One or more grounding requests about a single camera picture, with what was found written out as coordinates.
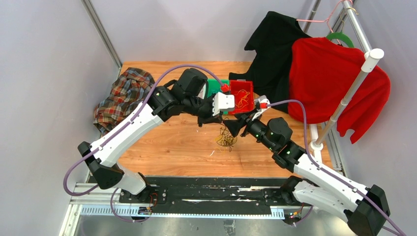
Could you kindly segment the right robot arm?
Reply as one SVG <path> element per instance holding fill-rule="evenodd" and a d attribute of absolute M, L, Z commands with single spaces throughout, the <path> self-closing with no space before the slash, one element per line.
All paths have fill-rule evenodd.
<path fill-rule="evenodd" d="M 376 236 L 381 231 L 389 215 L 384 190 L 355 182 L 321 164 L 291 140 L 293 131 L 283 118 L 264 124 L 242 114 L 223 123 L 234 137 L 253 136 L 272 152 L 279 167 L 294 173 L 281 191 L 284 203 L 318 207 L 343 220 L 358 236 Z"/>

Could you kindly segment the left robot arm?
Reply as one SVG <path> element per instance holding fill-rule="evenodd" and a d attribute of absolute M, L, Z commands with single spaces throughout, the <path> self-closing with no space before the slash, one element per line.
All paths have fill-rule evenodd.
<path fill-rule="evenodd" d="M 164 72 L 156 81 L 146 78 L 144 82 L 149 89 L 132 113 L 105 136 L 93 143 L 83 141 L 78 145 L 82 158 L 70 170 L 84 162 L 97 181 L 94 187 L 81 192 L 81 196 L 96 188 L 105 190 L 116 187 L 130 192 L 139 203 L 147 202 L 151 191 L 145 177 L 118 164 L 121 155 L 142 136 L 173 116 L 182 113 L 196 116 L 198 125 L 202 126 L 204 123 L 220 123 L 223 112 L 234 107 L 227 101 L 232 98 L 228 84 L 214 76 L 220 91 L 200 98 L 199 93 L 208 79 L 204 74 L 207 70 L 191 64 L 184 64 L 183 67 L 185 70 L 179 79 L 162 86 L 160 81 L 176 67 Z"/>

